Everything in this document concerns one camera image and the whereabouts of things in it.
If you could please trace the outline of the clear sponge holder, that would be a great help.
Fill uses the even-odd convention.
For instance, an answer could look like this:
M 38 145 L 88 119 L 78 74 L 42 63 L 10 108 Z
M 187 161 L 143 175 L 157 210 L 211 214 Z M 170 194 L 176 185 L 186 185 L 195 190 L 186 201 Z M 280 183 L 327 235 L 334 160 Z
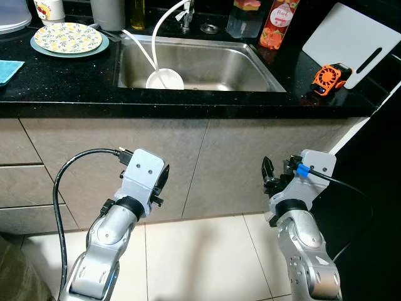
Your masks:
M 238 8 L 233 6 L 229 14 L 228 24 L 226 26 L 226 32 L 229 33 L 233 38 L 257 38 L 258 31 L 263 20 L 263 11 L 258 8 L 252 8 L 246 6 L 246 8 Z

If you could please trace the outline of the teal towel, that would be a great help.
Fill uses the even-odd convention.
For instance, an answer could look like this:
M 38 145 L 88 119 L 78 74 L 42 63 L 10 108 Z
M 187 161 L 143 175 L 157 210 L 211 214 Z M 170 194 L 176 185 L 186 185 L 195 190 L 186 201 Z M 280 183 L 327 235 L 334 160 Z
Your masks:
M 20 61 L 0 60 L 0 88 L 6 86 L 23 65 Z

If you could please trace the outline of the grey tumbler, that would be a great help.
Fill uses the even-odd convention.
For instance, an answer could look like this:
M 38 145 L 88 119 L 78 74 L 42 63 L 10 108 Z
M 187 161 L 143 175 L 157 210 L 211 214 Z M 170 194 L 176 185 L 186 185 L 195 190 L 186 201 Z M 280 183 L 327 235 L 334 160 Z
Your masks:
M 125 0 L 90 0 L 92 18 L 104 31 L 123 31 Z

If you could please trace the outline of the white cutting board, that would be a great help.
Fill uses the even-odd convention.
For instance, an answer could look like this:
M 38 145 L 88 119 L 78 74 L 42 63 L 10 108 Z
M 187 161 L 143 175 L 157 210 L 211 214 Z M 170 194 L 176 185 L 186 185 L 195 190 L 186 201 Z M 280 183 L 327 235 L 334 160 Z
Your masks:
M 342 63 L 353 70 L 345 83 L 352 89 L 401 41 L 401 33 L 336 3 L 303 51 L 320 66 Z

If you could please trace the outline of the pink yellow sponge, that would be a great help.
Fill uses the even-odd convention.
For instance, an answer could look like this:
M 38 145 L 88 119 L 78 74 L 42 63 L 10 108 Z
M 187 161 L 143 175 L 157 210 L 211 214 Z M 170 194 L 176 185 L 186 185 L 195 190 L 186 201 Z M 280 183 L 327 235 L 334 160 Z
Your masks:
M 234 0 L 233 6 L 241 11 L 258 11 L 261 6 L 260 0 Z

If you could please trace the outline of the grey green woven sack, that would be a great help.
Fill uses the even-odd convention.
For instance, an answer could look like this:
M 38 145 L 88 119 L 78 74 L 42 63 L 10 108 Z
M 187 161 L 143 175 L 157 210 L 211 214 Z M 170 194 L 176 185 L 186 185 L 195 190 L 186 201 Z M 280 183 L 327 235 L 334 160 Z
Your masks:
M 0 237 L 0 301 L 55 301 L 19 246 Z

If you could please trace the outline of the black side cabinet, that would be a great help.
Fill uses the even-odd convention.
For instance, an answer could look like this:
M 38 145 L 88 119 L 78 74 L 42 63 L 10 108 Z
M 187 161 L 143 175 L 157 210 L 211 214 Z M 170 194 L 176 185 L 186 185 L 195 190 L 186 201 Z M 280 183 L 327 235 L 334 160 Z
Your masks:
M 344 301 L 399 301 L 399 112 L 380 110 L 337 153 L 315 201 L 343 279 Z

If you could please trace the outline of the stainless steel sink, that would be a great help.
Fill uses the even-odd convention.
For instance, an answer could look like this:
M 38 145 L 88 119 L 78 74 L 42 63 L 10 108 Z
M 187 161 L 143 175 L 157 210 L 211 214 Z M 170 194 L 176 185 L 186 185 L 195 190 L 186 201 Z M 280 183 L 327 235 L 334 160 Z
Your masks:
M 133 35 L 121 43 L 117 86 L 146 88 L 149 75 L 155 71 L 148 61 L 151 37 Z M 186 90 L 284 92 L 255 49 L 245 43 L 158 36 L 155 51 L 159 68 L 176 71 Z

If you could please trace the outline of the oil bottle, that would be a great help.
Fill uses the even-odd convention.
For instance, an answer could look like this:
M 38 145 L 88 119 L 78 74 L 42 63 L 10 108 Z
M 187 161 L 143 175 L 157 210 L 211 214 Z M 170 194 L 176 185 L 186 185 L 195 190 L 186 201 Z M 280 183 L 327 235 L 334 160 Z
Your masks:
M 145 2 L 144 0 L 130 0 L 130 23 L 133 29 L 143 31 L 145 29 Z

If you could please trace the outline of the orange black handheld fan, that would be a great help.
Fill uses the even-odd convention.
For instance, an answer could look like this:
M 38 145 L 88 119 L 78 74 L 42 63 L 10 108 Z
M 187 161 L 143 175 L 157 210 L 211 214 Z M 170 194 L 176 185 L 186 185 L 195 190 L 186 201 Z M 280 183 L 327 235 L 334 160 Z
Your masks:
M 353 70 L 343 63 L 326 64 L 316 72 L 310 90 L 321 97 L 337 92 L 345 86 Z

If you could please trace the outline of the silver spoon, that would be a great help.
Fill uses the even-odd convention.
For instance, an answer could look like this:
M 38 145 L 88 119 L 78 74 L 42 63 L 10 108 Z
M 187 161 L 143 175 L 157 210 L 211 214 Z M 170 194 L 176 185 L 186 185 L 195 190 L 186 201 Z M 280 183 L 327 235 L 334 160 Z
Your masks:
M 121 36 L 118 33 L 112 33 L 109 31 L 105 31 L 105 29 L 102 29 L 100 27 L 100 25 L 98 25 L 98 24 L 91 24 L 90 28 L 96 29 L 98 32 L 105 34 L 106 37 L 108 37 L 111 42 L 116 43 L 116 42 L 120 42 L 122 40 Z

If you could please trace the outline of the grey kitchen base cabinet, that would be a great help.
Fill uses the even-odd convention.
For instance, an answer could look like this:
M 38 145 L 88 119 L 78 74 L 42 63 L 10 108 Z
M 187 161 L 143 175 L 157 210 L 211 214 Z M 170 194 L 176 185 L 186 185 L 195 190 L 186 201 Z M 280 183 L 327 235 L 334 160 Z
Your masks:
M 78 152 L 146 149 L 170 166 L 147 221 L 268 209 L 263 157 L 338 152 L 361 124 L 350 119 L 0 119 L 0 233 L 56 230 L 51 192 Z

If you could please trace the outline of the white printed mug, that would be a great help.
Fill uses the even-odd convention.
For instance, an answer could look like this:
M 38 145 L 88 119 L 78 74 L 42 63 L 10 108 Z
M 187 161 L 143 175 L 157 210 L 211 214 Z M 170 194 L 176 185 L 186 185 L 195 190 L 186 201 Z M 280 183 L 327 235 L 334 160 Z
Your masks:
M 43 25 L 65 23 L 63 0 L 33 0 Z

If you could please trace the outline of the metal faucet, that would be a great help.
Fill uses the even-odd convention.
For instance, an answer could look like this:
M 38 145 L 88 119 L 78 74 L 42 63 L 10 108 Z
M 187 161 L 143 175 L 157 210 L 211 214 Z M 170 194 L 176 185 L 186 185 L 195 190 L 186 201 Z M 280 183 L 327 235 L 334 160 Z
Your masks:
M 175 19 L 180 24 L 180 30 L 183 34 L 187 34 L 190 31 L 194 14 L 194 2 L 195 0 L 185 0 L 183 5 L 180 7 L 181 11 L 175 15 Z

